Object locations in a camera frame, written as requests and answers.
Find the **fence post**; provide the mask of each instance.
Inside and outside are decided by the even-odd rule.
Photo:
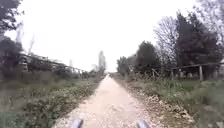
[[[200,76],[200,81],[203,80],[203,69],[202,66],[199,66],[199,76]]]
[[[154,72],[153,69],[152,69],[152,77],[153,77],[153,78],[155,77],[155,72]]]
[[[171,79],[174,79],[174,73],[173,73],[173,69],[171,69]]]

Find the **grass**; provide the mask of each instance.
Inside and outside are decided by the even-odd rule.
[[[48,73],[36,80],[1,81],[0,127],[50,128],[91,95],[98,82],[93,78],[55,79]]]
[[[195,119],[198,128],[219,128],[224,122],[224,82],[169,79],[127,78],[128,86],[148,96],[157,95],[171,105],[185,108]]]

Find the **overcast sky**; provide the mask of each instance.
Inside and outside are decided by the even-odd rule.
[[[23,0],[23,47],[57,59],[73,61],[90,70],[103,50],[107,70],[116,71],[116,60],[136,52],[143,40],[155,44],[153,27],[163,16],[191,10],[195,0]],[[6,35],[15,38],[15,33]]]

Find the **dirt path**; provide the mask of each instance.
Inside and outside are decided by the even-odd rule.
[[[53,128],[70,128],[75,119],[84,120],[82,128],[135,128],[139,119],[145,120],[152,128],[163,127],[150,117],[143,104],[108,76],[94,95],[59,119]]]

